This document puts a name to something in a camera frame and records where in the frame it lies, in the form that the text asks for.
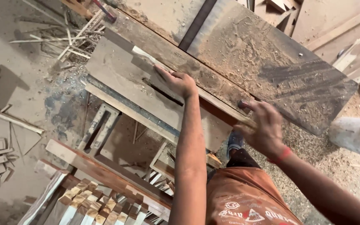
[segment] saw table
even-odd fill
[[[183,106],[132,53],[142,49],[199,88],[206,148],[216,152],[241,121],[241,99],[274,105],[302,129],[321,135],[357,84],[236,1],[111,0],[106,31],[87,64],[86,89],[177,143]]]

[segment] person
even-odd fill
[[[175,189],[169,225],[290,224],[301,221],[284,202],[270,177],[242,148],[243,138],[276,164],[316,209],[334,224],[360,224],[360,201],[338,187],[282,142],[282,116],[264,102],[251,101],[257,130],[235,125],[228,142],[229,162],[207,183],[198,89],[187,74],[154,68],[184,99],[175,162]]]

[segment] right hand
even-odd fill
[[[245,125],[234,125],[234,129],[242,133],[247,143],[258,152],[268,159],[277,160],[285,148],[282,142],[282,116],[266,102],[252,100],[247,108],[254,112],[257,130],[253,132]]]
[[[169,89],[182,96],[184,100],[193,95],[198,96],[197,85],[195,84],[194,79],[191,78],[188,74],[174,71],[168,72],[157,64],[154,65],[154,68],[165,79],[166,85],[169,87]]]

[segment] foot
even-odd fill
[[[227,144],[227,159],[243,146],[243,137],[238,131],[232,130]]]

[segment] red thread bracelet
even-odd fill
[[[283,153],[281,154],[280,157],[278,157],[276,160],[271,160],[271,159],[266,159],[266,160],[270,163],[277,164],[283,161],[283,159],[285,159],[291,153],[292,153],[291,149],[288,146],[284,146]]]

